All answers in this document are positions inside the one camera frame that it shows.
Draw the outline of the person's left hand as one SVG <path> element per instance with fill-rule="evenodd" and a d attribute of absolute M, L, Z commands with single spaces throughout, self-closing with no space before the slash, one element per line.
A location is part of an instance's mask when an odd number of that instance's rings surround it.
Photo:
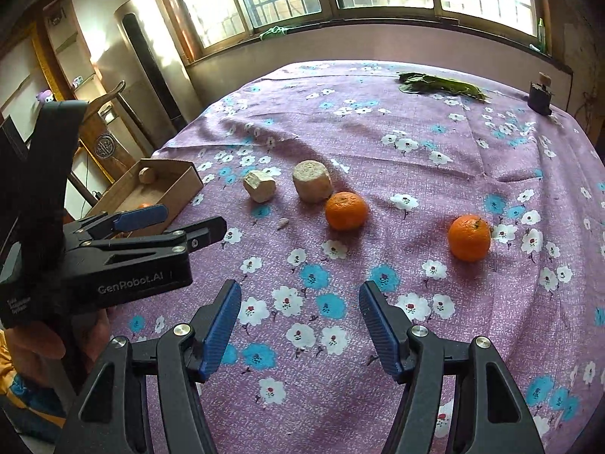
<path fill-rule="evenodd" d="M 78 337 L 88 372 L 104 351 L 110 340 L 110 334 L 108 313 L 105 309 L 101 309 L 96 313 L 94 325 Z M 39 322 L 15 326 L 7 329 L 4 335 L 11 363 L 16 372 L 24 378 L 33 380 L 39 386 L 49 387 L 48 374 L 42 360 L 60 360 L 66 354 L 66 347 L 59 336 Z"/>

